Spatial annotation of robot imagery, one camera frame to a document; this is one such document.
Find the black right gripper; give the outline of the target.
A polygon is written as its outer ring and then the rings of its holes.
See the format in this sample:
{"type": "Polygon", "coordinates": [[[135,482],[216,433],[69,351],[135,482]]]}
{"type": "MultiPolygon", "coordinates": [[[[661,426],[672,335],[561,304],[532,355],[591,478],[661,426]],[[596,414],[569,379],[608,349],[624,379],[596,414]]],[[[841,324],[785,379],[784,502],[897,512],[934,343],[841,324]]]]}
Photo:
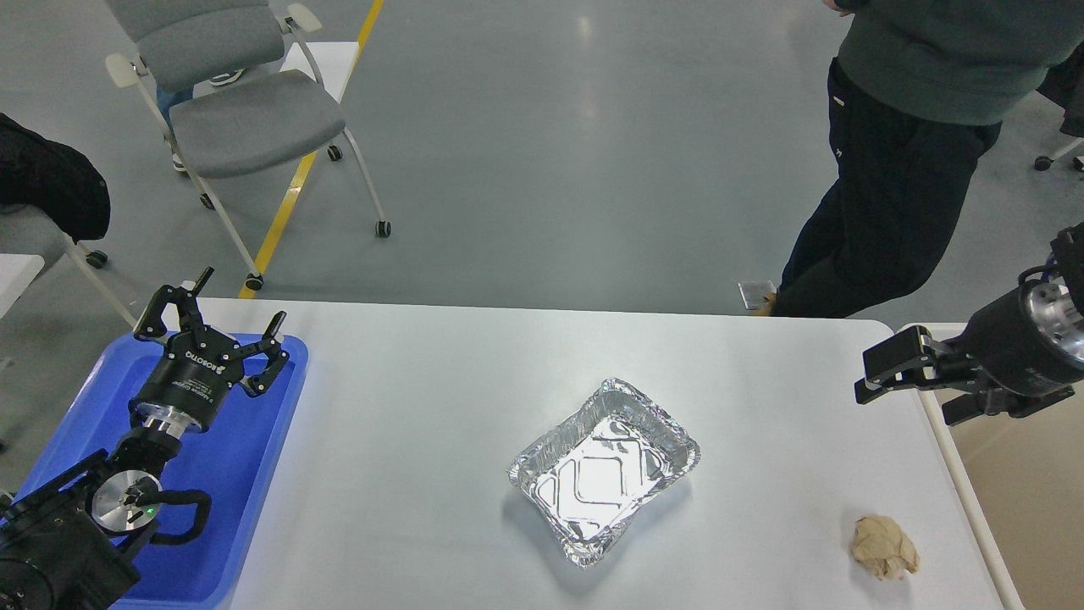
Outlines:
{"type": "Polygon", "coordinates": [[[862,359],[864,377],[853,385],[857,404],[890,391],[953,389],[962,394],[941,405],[949,426],[1001,413],[1022,419],[1053,405],[1051,391],[1081,381],[1081,310],[1064,283],[1028,280],[969,319],[962,350],[913,325],[862,359]],[[975,390],[975,360],[1002,387],[975,390]]]}

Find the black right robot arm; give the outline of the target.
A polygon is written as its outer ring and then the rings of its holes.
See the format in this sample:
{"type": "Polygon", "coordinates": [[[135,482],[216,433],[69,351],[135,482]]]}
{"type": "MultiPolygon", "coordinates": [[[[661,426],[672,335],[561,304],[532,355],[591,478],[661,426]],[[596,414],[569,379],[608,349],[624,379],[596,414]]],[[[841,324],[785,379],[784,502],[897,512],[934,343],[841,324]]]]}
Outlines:
{"type": "Polygon", "coordinates": [[[900,330],[863,354],[859,404],[890,391],[952,389],[941,406],[949,426],[1006,413],[1022,419],[1074,394],[1083,378],[1081,226],[1058,232],[1043,265],[976,310],[960,335],[938,340],[922,325],[900,330]]]}

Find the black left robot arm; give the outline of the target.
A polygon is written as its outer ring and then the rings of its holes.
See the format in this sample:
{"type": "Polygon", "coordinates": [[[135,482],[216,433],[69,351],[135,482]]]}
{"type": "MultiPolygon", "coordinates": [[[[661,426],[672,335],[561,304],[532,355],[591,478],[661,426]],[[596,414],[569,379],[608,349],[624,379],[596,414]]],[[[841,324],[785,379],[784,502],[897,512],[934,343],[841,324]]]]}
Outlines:
{"type": "Polygon", "coordinates": [[[163,486],[167,464],[183,436],[212,428],[233,389],[263,395],[291,362],[283,310],[251,343],[205,323],[197,298],[210,277],[206,268],[192,288],[160,286],[136,321],[133,339],[163,354],[125,405],[119,444],[3,509],[4,609],[106,609],[140,582],[140,551],[201,537],[212,495],[163,486]]]}

